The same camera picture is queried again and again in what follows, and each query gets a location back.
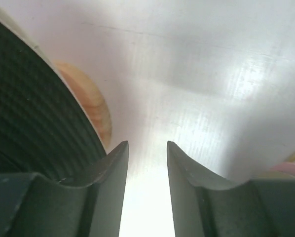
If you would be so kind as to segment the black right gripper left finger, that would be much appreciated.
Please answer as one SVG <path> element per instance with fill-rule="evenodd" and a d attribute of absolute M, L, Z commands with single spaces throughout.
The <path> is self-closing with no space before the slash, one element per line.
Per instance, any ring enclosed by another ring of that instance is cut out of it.
<path fill-rule="evenodd" d="M 129 144 L 62 182 L 0 173 L 0 237 L 119 235 Z"/>

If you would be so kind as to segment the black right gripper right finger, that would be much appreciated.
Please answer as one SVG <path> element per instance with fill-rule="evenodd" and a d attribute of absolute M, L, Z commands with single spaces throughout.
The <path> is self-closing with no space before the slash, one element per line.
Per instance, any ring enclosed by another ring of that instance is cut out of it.
<path fill-rule="evenodd" d="M 231 182 L 167 143 L 175 235 L 295 237 L 295 176 L 268 171 Z"/>

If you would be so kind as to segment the black baseball cap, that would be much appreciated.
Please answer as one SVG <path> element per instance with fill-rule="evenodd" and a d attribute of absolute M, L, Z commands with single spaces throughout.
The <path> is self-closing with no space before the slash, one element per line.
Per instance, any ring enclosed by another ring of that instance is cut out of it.
<path fill-rule="evenodd" d="M 105 156 L 70 90 L 0 23 L 0 173 L 38 172 L 60 181 Z"/>

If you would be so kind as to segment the pink baseball cap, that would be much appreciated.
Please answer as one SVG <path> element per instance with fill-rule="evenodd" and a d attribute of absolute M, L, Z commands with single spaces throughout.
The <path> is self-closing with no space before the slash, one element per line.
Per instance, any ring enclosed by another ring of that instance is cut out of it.
<path fill-rule="evenodd" d="M 283 162 L 278 165 L 271 167 L 272 171 L 279 171 L 295 176 L 295 163 Z"/>

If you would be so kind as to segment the cream beige baseball cap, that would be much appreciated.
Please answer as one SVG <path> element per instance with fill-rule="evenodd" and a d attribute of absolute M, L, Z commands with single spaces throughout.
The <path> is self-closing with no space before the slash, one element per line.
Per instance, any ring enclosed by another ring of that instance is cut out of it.
<path fill-rule="evenodd" d="M 0 23 L 8 28 L 14 35 L 21 39 L 28 47 L 30 47 L 61 79 L 63 84 L 72 92 L 70 86 L 65 79 L 61 76 L 60 72 L 55 68 L 55 65 L 48 59 L 48 57 L 42 52 L 39 45 L 31 40 L 26 32 L 0 7 Z"/>

